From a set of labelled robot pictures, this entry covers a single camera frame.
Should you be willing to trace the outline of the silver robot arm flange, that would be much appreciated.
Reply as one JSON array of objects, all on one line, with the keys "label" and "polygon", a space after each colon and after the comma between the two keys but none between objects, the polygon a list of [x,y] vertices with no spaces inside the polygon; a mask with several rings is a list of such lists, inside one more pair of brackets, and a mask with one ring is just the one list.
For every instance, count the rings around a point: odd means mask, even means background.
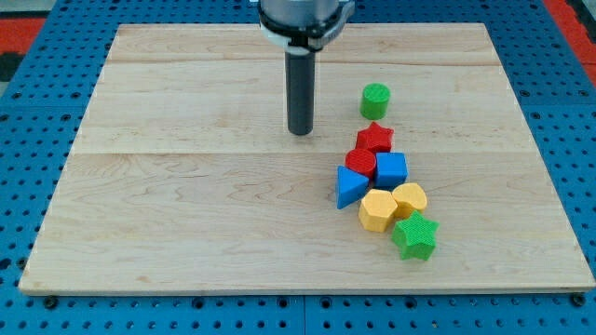
[{"label": "silver robot arm flange", "polygon": [[354,14],[354,1],[261,0],[257,6],[263,35],[294,55],[321,51]]}]

